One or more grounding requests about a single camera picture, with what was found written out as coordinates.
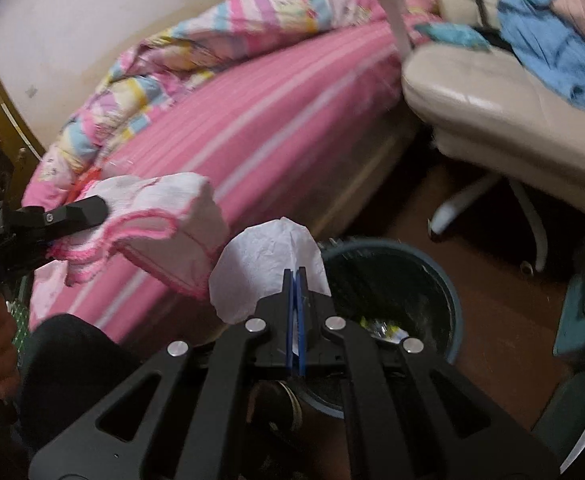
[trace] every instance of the blue cloth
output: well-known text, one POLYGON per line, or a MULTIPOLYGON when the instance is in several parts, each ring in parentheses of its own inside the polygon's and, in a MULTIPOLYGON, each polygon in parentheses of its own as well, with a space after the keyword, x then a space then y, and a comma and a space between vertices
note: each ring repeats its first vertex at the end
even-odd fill
POLYGON ((552 0, 500 0, 501 36, 551 90, 585 110, 585 38, 549 8, 552 0))
POLYGON ((418 23, 415 30, 440 43, 450 43, 477 50, 490 49, 490 43, 474 28, 457 23, 418 23))

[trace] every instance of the pink bedding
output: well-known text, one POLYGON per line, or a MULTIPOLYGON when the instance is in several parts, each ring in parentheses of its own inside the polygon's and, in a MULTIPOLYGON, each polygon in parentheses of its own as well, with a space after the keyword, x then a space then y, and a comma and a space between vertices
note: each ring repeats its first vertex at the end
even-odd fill
MULTIPOLYGON (((429 9, 429 0, 414 0, 429 9)), ((224 0, 123 52, 38 165, 24 205, 76 198, 86 173, 230 67, 318 33, 383 20, 377 0, 224 0)))
MULTIPOLYGON (((330 32, 217 76, 130 140, 108 166, 144 178, 183 171, 209 177, 237 233, 291 212, 397 103, 399 89, 386 22, 330 32)), ((73 288, 58 285, 51 272, 37 273, 31 328, 69 312, 117 342, 144 346, 159 325, 163 344, 192 322, 185 311, 191 300, 122 256, 73 288)))

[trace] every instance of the wooden floor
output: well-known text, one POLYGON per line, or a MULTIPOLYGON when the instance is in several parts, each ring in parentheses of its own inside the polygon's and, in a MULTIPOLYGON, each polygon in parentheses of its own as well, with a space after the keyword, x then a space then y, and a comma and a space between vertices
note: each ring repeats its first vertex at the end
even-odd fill
MULTIPOLYGON (((530 190, 549 239, 547 270, 532 278, 519 264, 533 262, 534 241, 506 182, 460 216, 444 240, 431 241, 427 220, 435 209, 482 174, 430 149, 423 134, 345 235, 401 240, 444 268, 459 293, 465 324, 456 365, 531 428, 570 373, 552 348, 573 254, 585 235, 585 215, 530 190)), ((320 443, 315 463, 323 478, 347 478, 343 423, 322 415, 308 419, 305 431, 320 443)))

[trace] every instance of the crumpled paper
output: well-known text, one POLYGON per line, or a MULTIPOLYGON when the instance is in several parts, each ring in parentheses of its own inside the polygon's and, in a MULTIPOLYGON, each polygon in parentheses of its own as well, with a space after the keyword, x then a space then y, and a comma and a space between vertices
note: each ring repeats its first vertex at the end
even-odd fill
POLYGON ((255 313, 261 298, 282 291, 284 270, 306 267, 307 288, 330 296, 321 251, 310 231, 287 218, 248 227, 221 253, 210 274, 210 303, 234 324, 255 313))

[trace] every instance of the pink striped bed sheet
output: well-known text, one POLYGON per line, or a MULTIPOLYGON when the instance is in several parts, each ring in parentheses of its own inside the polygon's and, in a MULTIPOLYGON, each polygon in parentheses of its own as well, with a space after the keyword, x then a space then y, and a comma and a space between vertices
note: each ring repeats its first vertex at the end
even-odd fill
MULTIPOLYGON (((109 166, 143 178, 207 176, 236 234, 293 211, 399 98, 388 24, 334 31, 222 73, 134 137, 109 166)), ((120 255, 73 288, 44 272, 32 296, 31 329, 69 312, 144 351, 192 329, 191 298, 120 255)))

